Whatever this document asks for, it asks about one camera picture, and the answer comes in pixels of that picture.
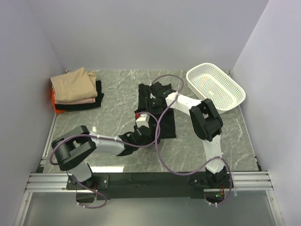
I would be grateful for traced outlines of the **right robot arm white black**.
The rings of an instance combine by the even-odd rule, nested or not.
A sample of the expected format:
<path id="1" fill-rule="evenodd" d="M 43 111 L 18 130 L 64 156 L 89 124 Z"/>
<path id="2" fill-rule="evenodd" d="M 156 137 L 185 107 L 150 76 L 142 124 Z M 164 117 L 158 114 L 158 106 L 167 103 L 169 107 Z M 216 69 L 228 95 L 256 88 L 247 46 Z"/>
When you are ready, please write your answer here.
<path id="1" fill-rule="evenodd" d="M 179 94 L 173 89 L 164 91 L 163 86 L 159 82 L 155 82 L 149 86 L 150 98 L 147 104 L 150 109 L 164 108 L 160 118 L 158 119 L 155 136 L 158 136 L 159 123 L 169 109 L 181 111 L 190 116 L 195 134 L 202 140 L 206 162 L 202 168 L 206 168 L 204 176 L 204 187 L 217 188 L 225 181 L 232 183 L 230 167 L 223 159 L 221 149 L 221 133 L 223 121 L 210 99 L 203 101 L 193 99 Z"/>

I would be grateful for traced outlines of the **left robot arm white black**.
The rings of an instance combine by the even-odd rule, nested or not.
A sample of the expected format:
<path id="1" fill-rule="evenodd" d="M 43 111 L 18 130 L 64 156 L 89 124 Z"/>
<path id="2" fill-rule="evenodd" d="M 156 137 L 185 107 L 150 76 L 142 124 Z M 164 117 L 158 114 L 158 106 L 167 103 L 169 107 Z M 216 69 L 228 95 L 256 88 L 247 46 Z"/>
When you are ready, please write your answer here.
<path id="1" fill-rule="evenodd" d="M 86 158 L 93 152 L 123 157 L 140 148 L 159 144 L 161 129 L 156 126 L 134 126 L 134 131 L 116 137 L 101 136 L 81 125 L 57 138 L 51 144 L 49 162 L 72 174 L 74 186 L 82 189 L 107 190 L 110 177 L 94 174 Z"/>

